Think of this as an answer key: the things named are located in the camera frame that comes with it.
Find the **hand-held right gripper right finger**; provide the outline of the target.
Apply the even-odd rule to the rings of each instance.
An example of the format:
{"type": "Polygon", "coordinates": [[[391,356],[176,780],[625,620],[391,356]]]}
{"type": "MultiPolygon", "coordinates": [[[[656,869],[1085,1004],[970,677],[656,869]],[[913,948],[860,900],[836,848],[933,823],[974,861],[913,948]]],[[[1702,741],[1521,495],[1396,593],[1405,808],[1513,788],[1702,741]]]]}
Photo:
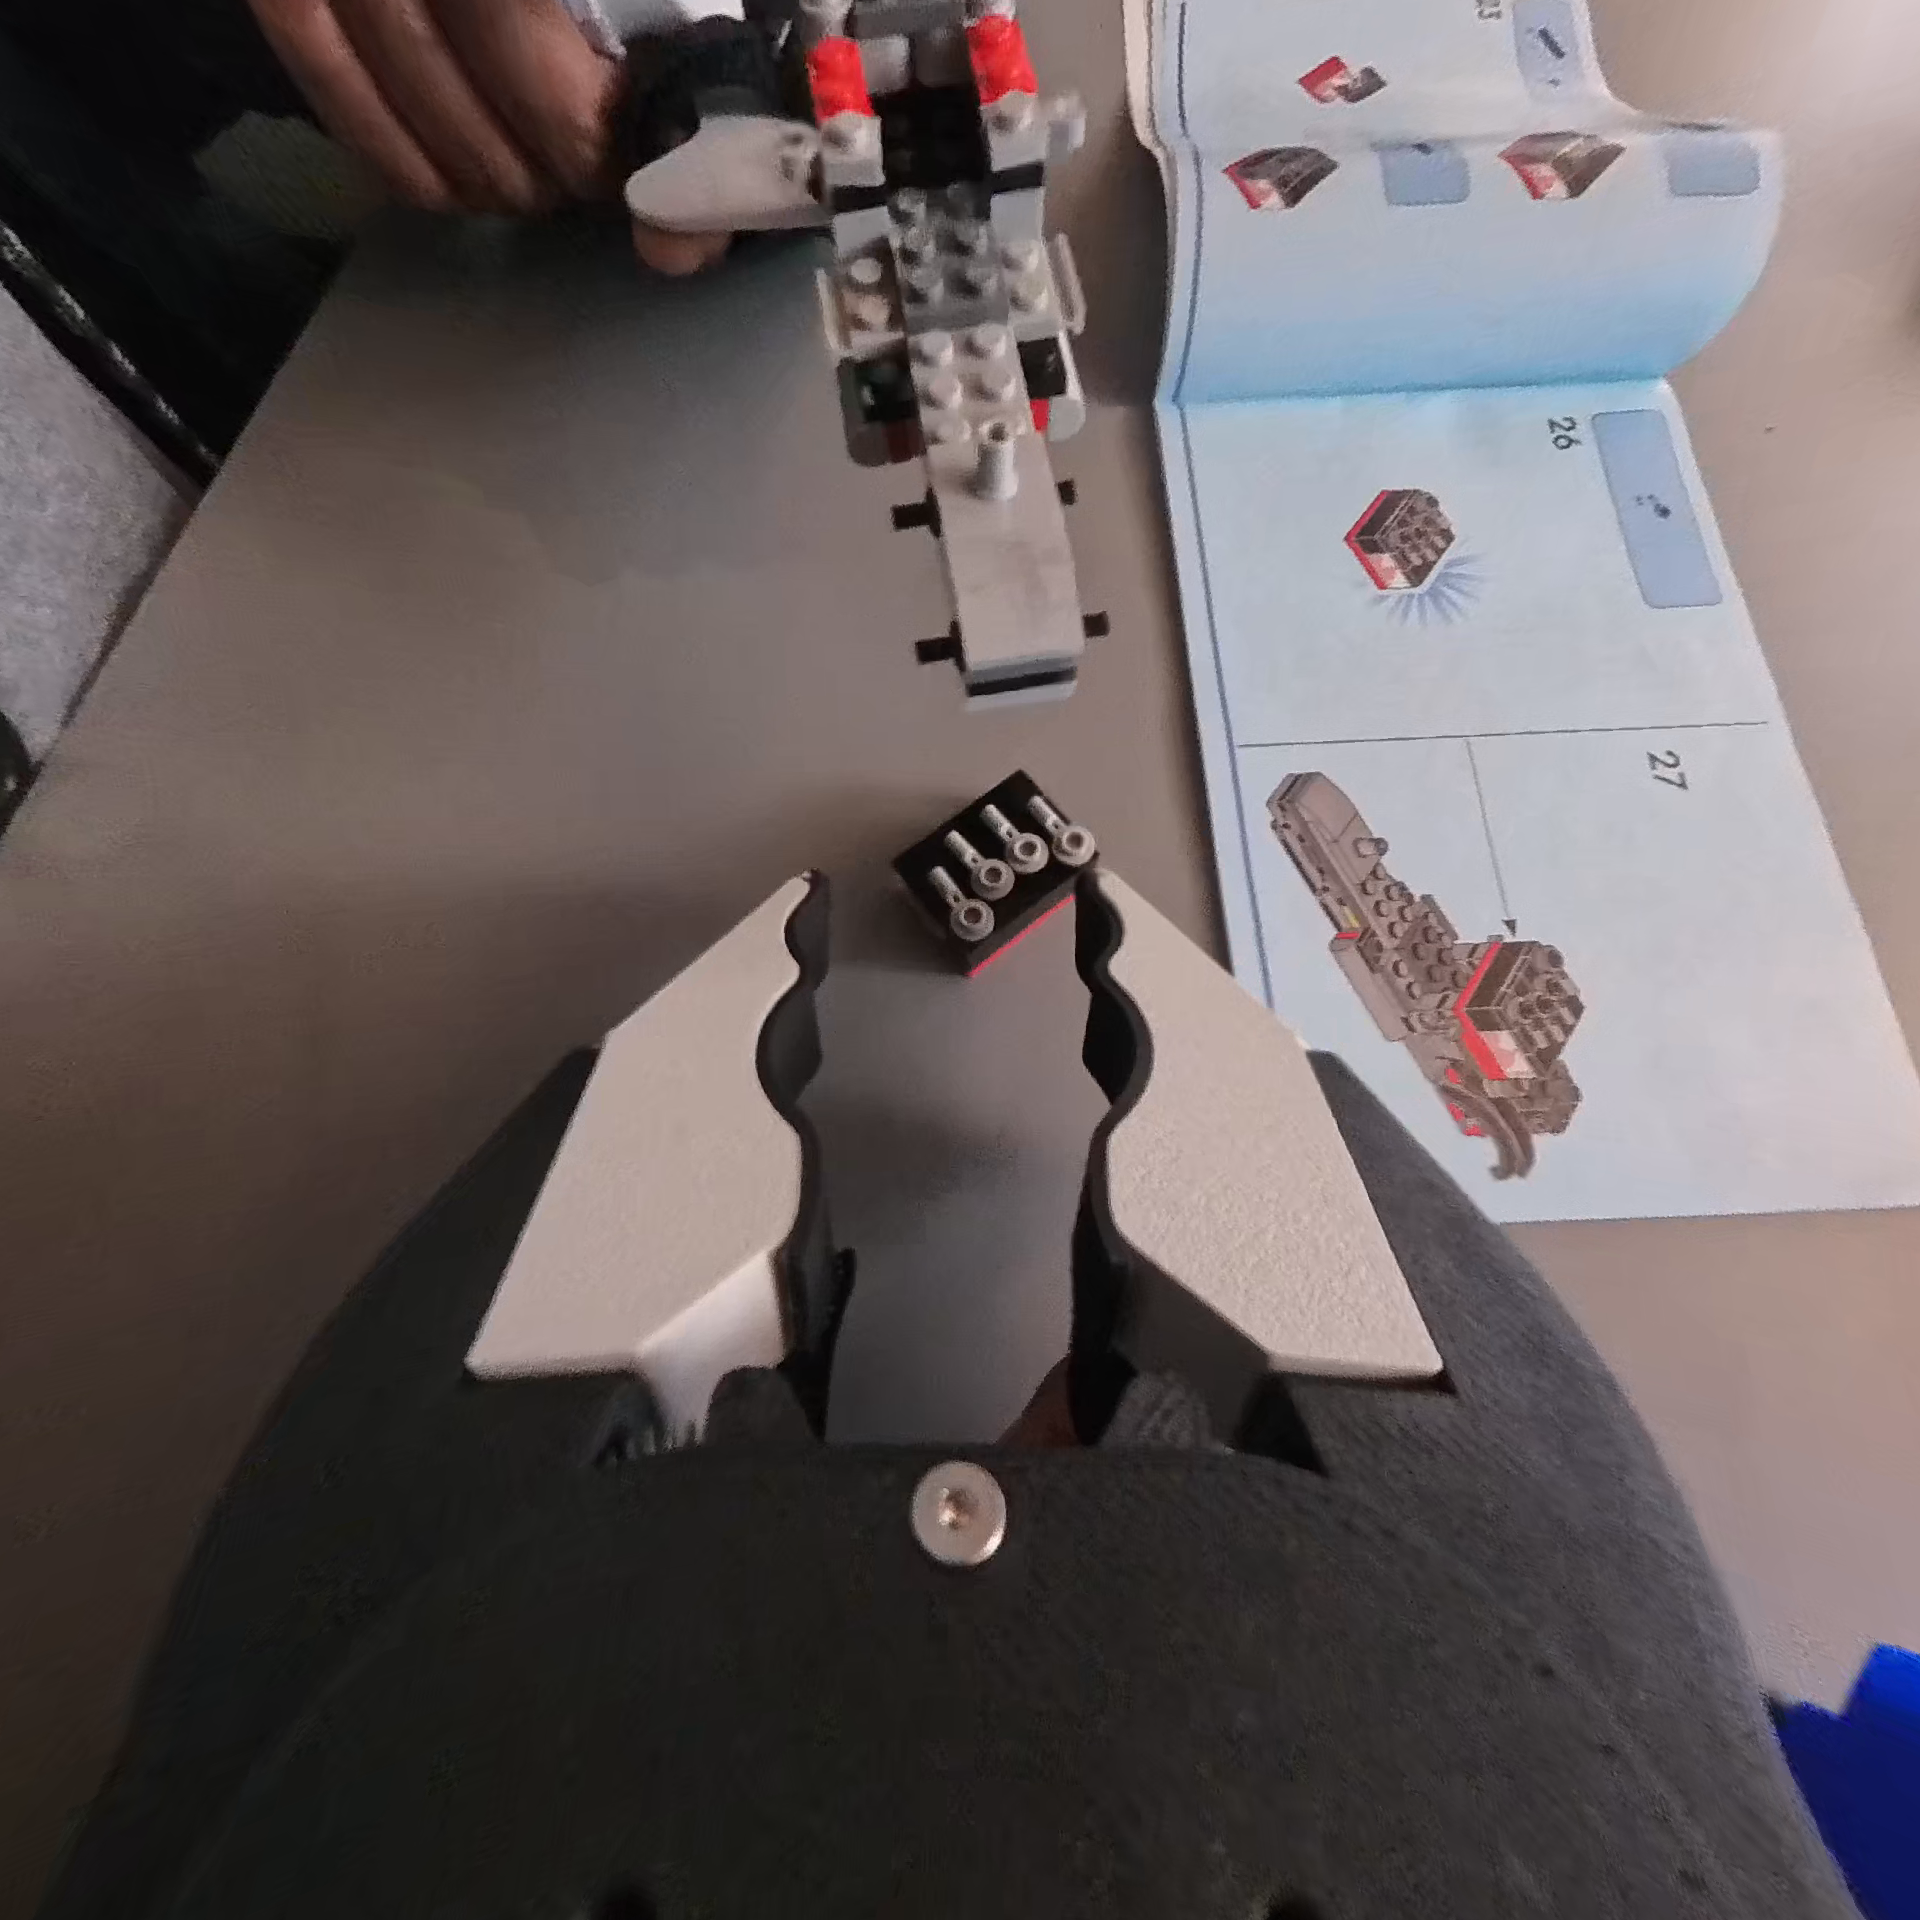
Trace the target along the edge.
{"type": "Polygon", "coordinates": [[[1106,869],[1076,882],[1073,965],[1108,1103],[1071,1235],[1079,1363],[1436,1383],[1442,1356],[1293,1031],[1106,869]]]}

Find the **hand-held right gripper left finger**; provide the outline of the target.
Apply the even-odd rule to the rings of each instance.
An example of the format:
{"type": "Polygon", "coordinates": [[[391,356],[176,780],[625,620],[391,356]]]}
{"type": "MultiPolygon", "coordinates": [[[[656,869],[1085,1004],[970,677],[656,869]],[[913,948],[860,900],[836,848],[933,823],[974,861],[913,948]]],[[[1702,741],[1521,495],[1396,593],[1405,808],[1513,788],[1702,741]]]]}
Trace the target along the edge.
{"type": "Polygon", "coordinates": [[[653,1428],[831,1344],[820,1147],[829,882],[804,871],[612,1027],[464,1368],[628,1376],[653,1428]]]}

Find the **grey black brick spaceship model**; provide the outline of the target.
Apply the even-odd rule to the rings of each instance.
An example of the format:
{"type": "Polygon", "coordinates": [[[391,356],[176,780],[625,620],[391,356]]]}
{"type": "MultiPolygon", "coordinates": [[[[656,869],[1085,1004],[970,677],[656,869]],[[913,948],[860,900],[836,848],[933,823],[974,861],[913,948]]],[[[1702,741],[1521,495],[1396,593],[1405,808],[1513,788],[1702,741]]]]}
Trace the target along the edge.
{"type": "Polygon", "coordinates": [[[1087,304],[1046,189],[1085,109],[1041,88],[1016,4],[799,4],[798,43],[848,445],[913,479],[892,523],[935,543],[944,579],[917,659],[950,665],[974,706],[1062,699],[1106,632],[1053,469],[1087,419],[1087,304]]]}

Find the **small black red brick block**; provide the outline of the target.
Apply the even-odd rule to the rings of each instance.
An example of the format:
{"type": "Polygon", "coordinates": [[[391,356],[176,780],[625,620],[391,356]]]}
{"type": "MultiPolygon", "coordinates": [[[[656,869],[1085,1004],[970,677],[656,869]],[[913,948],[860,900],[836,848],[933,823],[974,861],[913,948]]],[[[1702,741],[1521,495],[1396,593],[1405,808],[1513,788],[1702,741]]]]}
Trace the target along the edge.
{"type": "Polygon", "coordinates": [[[974,979],[1070,904],[1097,840],[1014,770],[896,853],[892,869],[950,971],[974,979]]]}

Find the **person's left forearm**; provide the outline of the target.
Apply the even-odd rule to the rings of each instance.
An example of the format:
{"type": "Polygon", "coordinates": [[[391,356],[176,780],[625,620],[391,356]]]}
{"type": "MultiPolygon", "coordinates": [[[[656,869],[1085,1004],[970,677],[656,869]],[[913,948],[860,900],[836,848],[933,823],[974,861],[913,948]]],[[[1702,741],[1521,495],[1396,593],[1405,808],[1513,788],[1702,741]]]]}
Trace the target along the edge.
{"type": "Polygon", "coordinates": [[[5,176],[31,223],[166,304],[312,300],[338,247],[295,239],[202,154],[242,124],[320,132],[248,4],[5,3],[5,176]]]}

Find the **person's left hand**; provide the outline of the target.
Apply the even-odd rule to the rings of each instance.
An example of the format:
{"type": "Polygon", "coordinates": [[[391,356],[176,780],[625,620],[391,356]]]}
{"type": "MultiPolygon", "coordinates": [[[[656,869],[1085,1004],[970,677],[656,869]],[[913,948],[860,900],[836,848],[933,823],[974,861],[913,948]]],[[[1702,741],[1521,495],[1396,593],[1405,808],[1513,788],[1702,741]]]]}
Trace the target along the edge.
{"type": "Polygon", "coordinates": [[[552,3],[248,3],[320,128],[434,212],[617,204],[621,69],[552,3]]]}

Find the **brick building instruction booklet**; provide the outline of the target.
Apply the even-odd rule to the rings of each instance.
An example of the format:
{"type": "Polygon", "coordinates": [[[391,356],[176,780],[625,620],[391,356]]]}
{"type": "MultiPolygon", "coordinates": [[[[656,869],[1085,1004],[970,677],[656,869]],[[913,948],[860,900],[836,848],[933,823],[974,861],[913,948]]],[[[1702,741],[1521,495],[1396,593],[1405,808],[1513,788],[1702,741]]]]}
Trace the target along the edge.
{"type": "Polygon", "coordinates": [[[1669,373],[1781,143],[1584,4],[1126,4],[1238,981],[1497,1220],[1914,1204],[1904,1031],[1669,373]]]}

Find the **blue plastic bin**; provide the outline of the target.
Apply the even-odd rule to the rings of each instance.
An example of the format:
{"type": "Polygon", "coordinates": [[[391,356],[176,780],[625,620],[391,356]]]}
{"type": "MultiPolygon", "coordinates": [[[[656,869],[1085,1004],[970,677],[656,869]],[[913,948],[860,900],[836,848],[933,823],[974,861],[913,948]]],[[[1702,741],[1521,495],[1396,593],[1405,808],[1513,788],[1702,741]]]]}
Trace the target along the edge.
{"type": "Polygon", "coordinates": [[[1876,1647],[1840,1713],[1768,1700],[1816,1832],[1868,1919],[1918,1916],[1918,1655],[1876,1647]]]}

